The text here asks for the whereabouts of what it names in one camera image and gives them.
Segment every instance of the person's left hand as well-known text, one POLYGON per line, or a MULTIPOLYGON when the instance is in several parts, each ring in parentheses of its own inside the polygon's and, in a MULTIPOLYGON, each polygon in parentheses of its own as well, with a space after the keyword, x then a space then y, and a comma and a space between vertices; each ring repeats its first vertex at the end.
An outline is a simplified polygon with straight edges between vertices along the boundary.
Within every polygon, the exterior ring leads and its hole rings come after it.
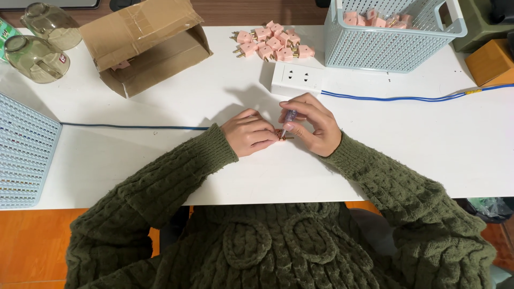
POLYGON ((273 125, 253 109, 242 111, 219 128, 238 157, 251 155, 279 140, 273 125))

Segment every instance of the power strip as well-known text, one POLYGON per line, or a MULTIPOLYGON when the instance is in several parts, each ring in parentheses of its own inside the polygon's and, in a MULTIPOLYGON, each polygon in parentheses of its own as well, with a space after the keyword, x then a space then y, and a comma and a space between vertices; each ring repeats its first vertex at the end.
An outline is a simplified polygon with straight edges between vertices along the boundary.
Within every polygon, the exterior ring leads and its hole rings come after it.
POLYGON ((321 93, 323 69, 277 61, 271 93, 296 97, 304 93, 317 96, 321 93))

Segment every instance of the mesh basket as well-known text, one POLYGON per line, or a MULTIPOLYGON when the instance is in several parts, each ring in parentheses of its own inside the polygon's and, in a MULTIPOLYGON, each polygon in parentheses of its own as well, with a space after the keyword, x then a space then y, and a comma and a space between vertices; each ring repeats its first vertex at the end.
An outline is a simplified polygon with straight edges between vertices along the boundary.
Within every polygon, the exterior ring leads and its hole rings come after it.
POLYGON ((61 125, 0 93, 0 209, 35 206, 61 125))
POLYGON ((457 0, 332 0, 325 19, 325 66, 408 73, 457 37, 467 33, 457 0), (439 8, 447 3, 452 23, 445 28, 439 8), (420 30, 347 25, 343 13, 409 14, 420 30))

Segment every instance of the dark wooden surface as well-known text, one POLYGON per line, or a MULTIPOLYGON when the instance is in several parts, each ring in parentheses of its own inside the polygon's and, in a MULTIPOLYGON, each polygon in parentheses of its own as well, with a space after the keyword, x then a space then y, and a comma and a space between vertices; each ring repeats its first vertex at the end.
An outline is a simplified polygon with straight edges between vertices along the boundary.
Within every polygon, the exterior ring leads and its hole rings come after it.
MULTIPOLYGON (((191 0, 204 26, 261 25, 273 20, 282 25, 322 25, 327 8, 318 8, 315 0, 191 0)), ((101 0, 95 10, 69 10, 80 25, 111 13, 109 0, 101 0)), ((14 27, 22 27, 22 11, 0 12, 14 27)))

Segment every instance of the green knit sweater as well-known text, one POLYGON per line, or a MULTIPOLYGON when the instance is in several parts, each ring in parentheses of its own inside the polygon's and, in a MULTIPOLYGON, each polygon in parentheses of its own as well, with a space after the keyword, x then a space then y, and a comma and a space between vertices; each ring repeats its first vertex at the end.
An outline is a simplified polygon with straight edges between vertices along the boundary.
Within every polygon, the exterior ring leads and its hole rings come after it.
POLYGON ((238 160, 214 124, 72 222, 65 288, 489 288, 485 224, 441 184, 344 134, 322 159, 395 227, 393 257, 373 251, 341 202, 197 206, 180 240, 151 258, 150 227, 238 160))

